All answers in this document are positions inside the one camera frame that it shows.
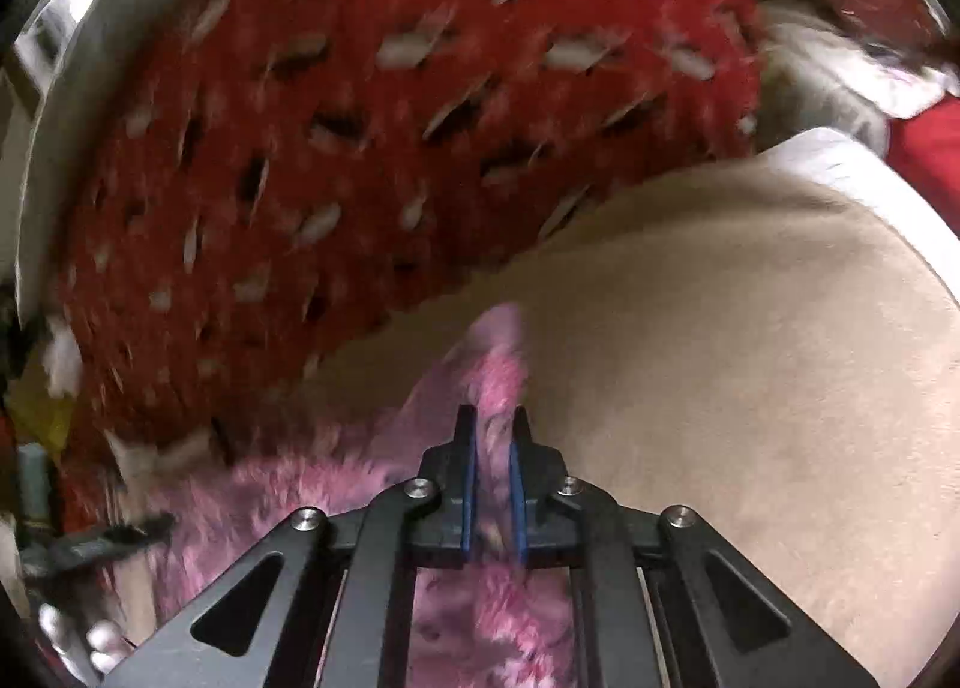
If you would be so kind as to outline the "white plastic bag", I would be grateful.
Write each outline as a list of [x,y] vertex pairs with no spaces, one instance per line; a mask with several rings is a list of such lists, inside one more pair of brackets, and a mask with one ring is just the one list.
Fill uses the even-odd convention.
[[53,399],[76,397],[80,392],[83,374],[82,352],[78,342],[62,317],[49,317],[47,325],[50,337],[43,353],[47,392]]

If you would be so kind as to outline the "yellow box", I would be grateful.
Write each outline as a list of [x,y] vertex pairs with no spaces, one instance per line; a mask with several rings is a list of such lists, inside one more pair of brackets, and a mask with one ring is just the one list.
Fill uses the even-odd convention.
[[59,461],[68,441],[73,399],[70,395],[52,397],[47,392],[48,384],[43,357],[32,355],[20,378],[8,385],[5,408],[16,440],[40,444],[50,459]]

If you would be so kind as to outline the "red patterned quilt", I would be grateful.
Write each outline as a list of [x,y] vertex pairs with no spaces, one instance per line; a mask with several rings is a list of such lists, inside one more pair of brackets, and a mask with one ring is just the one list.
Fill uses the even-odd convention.
[[754,0],[187,0],[73,197],[67,451],[241,429],[581,207],[754,145]]

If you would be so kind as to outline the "red folded cloth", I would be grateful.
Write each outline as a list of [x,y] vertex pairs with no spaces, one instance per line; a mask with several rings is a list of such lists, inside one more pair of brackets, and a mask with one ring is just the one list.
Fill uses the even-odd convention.
[[887,163],[960,235],[960,101],[890,124]]

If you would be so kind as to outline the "grey pillow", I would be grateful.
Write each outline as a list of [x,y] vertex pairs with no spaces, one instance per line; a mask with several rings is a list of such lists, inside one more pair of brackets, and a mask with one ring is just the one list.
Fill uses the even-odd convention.
[[60,212],[110,97],[149,30],[178,0],[14,0],[3,73],[26,110],[14,295],[21,321],[41,312]]

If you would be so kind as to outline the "beige fleece blanket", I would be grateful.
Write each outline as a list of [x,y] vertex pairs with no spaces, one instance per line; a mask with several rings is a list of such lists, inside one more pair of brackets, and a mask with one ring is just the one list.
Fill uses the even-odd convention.
[[322,363],[395,405],[503,342],[540,440],[631,506],[690,504],[885,686],[958,612],[958,241],[892,173],[672,173]]

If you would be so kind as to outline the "purple floral shirt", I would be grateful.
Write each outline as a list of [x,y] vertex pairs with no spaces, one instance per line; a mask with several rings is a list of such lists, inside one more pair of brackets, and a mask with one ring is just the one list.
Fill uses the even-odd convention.
[[478,317],[397,408],[342,418],[307,390],[266,405],[247,433],[155,483],[149,509],[178,519],[149,553],[160,621],[171,620],[247,548],[300,506],[334,516],[410,479],[428,447],[454,433],[462,405],[477,410],[477,546],[466,568],[416,576],[407,681],[412,686],[571,686],[568,576],[523,568],[511,534],[512,414],[526,384],[519,314]]

